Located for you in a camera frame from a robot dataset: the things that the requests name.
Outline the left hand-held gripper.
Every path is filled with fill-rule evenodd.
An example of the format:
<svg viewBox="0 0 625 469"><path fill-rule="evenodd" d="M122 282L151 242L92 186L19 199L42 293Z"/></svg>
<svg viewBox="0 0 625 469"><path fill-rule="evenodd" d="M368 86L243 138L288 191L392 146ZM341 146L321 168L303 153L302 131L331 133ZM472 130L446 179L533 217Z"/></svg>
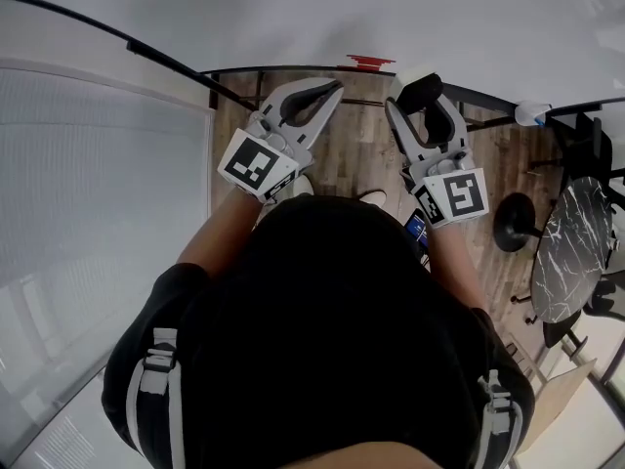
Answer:
<svg viewBox="0 0 625 469"><path fill-rule="evenodd" d="M277 87L236 129L219 163L219 174L263 204L313 163L311 148L343 98L332 78L305 78ZM273 127L282 127L282 134Z"/></svg>

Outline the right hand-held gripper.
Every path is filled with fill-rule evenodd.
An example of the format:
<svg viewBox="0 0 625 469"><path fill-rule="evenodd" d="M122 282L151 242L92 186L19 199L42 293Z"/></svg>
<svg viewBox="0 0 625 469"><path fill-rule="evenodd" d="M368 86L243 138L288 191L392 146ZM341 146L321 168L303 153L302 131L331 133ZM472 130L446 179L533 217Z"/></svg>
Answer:
<svg viewBox="0 0 625 469"><path fill-rule="evenodd" d="M413 182L409 192L416 197L426 222L437 229L487 214L483 169L476 166L473 152L463 149L467 141L465 119L444 94L428 104L424 113L426 147L444 153L427 160L408 116L394 98L385 101L385 114L399 151L408 162L414 162L407 167Z"/></svg>

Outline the person's right forearm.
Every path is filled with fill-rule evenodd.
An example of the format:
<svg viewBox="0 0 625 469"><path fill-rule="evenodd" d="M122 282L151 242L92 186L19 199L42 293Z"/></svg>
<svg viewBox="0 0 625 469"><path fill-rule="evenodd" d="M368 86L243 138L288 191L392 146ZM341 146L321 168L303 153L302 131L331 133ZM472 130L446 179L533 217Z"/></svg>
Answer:
<svg viewBox="0 0 625 469"><path fill-rule="evenodd" d="M428 224L426 231L433 278L464 306L486 312L479 274L460 226L435 229Z"/></svg>

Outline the person's left forearm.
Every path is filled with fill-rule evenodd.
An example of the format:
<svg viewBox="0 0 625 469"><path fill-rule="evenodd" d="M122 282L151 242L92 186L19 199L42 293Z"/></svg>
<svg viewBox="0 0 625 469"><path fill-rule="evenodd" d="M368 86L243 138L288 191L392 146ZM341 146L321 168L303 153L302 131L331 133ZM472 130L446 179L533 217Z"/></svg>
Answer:
<svg viewBox="0 0 625 469"><path fill-rule="evenodd" d="M196 232L178 264L193 264L209 277L222 275L244 248L263 204L244 191L232 189Z"/></svg>

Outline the black-framed whiteboard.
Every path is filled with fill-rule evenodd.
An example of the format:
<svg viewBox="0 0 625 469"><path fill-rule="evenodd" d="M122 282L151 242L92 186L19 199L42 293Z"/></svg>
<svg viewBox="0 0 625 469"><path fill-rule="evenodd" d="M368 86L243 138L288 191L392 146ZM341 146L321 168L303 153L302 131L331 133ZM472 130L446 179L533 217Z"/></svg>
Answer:
<svg viewBox="0 0 625 469"><path fill-rule="evenodd" d="M606 101L625 132L625 0L45 0L196 69L429 65L507 101Z"/></svg>

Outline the red label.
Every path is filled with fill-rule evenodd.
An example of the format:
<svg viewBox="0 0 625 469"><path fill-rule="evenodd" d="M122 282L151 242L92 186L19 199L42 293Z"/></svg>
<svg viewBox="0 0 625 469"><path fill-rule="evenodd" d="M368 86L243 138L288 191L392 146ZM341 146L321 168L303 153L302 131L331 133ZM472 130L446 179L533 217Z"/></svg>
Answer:
<svg viewBox="0 0 625 469"><path fill-rule="evenodd" d="M385 67L396 63L395 60L363 55L347 55L347 58L352 61L350 68L369 72L381 72Z"/></svg>

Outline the blue device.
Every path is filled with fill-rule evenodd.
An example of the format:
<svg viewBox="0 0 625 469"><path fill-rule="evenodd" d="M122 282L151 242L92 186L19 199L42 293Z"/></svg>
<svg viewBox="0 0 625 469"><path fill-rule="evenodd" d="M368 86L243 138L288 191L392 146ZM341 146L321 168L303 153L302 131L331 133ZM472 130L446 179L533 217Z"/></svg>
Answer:
<svg viewBox="0 0 625 469"><path fill-rule="evenodd" d="M425 214L420 208L415 208L407 222L404 224L405 230L424 247L428 246L427 228Z"/></svg>

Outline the black round stool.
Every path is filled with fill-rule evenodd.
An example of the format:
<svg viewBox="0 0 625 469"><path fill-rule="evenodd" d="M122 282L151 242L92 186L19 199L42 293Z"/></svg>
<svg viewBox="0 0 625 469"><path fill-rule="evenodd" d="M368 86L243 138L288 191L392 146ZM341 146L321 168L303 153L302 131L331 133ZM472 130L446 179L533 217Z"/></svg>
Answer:
<svg viewBox="0 0 625 469"><path fill-rule="evenodd" d="M493 220L493 237L498 248L504 252L516 252L524 248L531 237L541 238L542 232L535 227L535 209L531 199L523 193L514 192L498 205Z"/></svg>

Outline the black marble round table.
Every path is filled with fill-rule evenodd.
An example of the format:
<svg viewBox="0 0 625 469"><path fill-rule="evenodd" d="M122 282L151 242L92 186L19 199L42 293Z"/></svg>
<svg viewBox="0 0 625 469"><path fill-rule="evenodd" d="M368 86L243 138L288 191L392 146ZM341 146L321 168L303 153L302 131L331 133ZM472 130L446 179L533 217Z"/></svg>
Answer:
<svg viewBox="0 0 625 469"><path fill-rule="evenodd" d="M591 298L610 250L612 211L601 183L571 182L549 216L535 255L530 296L535 315L557 323Z"/></svg>

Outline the black t-shirt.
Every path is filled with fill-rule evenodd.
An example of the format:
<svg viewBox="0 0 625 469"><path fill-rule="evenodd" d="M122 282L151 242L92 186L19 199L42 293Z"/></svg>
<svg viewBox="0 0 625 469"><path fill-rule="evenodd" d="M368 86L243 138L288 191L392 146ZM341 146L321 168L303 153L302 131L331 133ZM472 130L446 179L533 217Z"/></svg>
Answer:
<svg viewBox="0 0 625 469"><path fill-rule="evenodd" d="M154 469L174 469L171 372L186 469L279 469L375 442L499 469L535 408L489 315L433 278L397 220L333 196L280 203L222 275L176 263L156 280L102 393Z"/></svg>

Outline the light wooden board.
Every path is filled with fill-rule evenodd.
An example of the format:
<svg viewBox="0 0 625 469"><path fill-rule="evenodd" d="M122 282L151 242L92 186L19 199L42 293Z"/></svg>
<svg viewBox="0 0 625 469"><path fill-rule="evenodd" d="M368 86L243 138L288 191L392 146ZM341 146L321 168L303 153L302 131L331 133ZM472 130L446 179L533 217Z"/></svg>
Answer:
<svg viewBox="0 0 625 469"><path fill-rule="evenodd" d="M582 382L591 374L596 359L584 362L565 373L547 379L540 371L541 388L535 397L535 410L525 438L518 449L527 451L565 410Z"/></svg>

